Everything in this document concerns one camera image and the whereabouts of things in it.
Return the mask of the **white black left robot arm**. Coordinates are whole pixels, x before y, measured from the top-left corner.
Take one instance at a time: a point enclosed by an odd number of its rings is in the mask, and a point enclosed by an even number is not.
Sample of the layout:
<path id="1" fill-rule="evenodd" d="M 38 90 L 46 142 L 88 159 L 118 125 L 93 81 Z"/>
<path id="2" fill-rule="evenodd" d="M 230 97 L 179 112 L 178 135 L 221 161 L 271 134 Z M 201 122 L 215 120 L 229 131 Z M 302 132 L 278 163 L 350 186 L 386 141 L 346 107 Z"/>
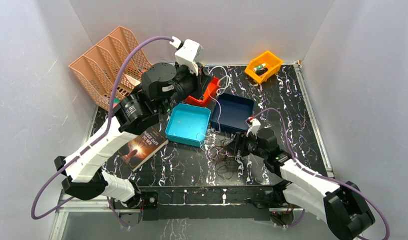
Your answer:
<path id="1" fill-rule="evenodd" d="M 105 124 L 75 153 L 55 159 L 65 176 L 64 192 L 80 200 L 106 196 L 129 208 L 139 206 L 141 191 L 137 184 L 108 174 L 102 169 L 121 147 L 159 122 L 189 96 L 203 95 L 213 77 L 204 66 L 193 72 L 182 64 L 159 62 L 142 74 L 131 94 L 111 107 Z"/>

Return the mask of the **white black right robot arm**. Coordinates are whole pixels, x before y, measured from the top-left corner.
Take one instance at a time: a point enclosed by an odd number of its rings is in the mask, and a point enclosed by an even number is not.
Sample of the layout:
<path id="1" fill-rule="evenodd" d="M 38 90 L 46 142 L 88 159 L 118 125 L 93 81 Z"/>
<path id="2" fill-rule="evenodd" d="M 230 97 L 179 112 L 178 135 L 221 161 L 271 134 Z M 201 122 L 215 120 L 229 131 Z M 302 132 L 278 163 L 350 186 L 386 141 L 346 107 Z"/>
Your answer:
<path id="1" fill-rule="evenodd" d="M 362 196 L 295 163 L 288 152 L 280 149 L 269 128 L 256 133 L 238 132 L 224 149 L 233 156 L 252 154 L 262 158 L 265 167 L 282 179 L 273 187 L 274 203 L 304 208 L 324 221 L 340 240 L 353 240 L 376 221 Z"/>

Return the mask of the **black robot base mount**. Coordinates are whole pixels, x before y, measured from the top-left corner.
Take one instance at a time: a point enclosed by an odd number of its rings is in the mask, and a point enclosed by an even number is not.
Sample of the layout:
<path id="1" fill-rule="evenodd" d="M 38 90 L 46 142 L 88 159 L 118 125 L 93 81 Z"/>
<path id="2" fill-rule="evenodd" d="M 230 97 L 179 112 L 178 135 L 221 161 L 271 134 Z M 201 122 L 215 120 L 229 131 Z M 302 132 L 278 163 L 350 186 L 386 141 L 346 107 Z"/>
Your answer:
<path id="1" fill-rule="evenodd" d="M 138 221 L 170 219 L 252 219 L 271 221 L 280 227 L 296 225 L 304 211 L 275 199 L 268 185 L 142 187 L 141 202 L 128 208 L 111 199 L 122 220 L 131 224 L 131 214 Z"/>

